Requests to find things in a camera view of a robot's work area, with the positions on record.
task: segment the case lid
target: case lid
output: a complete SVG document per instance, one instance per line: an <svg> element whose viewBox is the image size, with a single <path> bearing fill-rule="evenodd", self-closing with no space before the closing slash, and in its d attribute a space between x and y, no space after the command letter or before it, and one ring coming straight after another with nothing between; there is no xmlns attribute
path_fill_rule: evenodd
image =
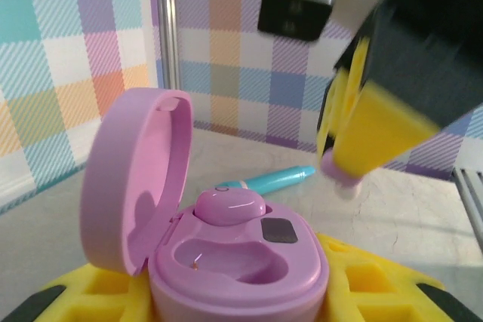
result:
<svg viewBox="0 0 483 322"><path fill-rule="evenodd" d="M89 154L80 226L93 265L135 275L183 194L192 105L180 90L132 88L105 115Z"/></svg>

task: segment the plaid wallpaper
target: plaid wallpaper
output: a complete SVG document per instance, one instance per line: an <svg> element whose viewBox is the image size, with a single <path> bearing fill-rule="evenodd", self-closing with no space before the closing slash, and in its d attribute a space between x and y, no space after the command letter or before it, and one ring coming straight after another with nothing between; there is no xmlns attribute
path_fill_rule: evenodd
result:
<svg viewBox="0 0 483 322"><path fill-rule="evenodd" d="M181 76L195 126L315 151L322 97L350 34L329 23L309 46L257 33L260 0L177 0ZM447 179L483 170L483 108L386 165Z"/></svg>
<svg viewBox="0 0 483 322"><path fill-rule="evenodd" d="M79 169L125 89L162 86L150 2L0 0L0 214Z"/></svg>

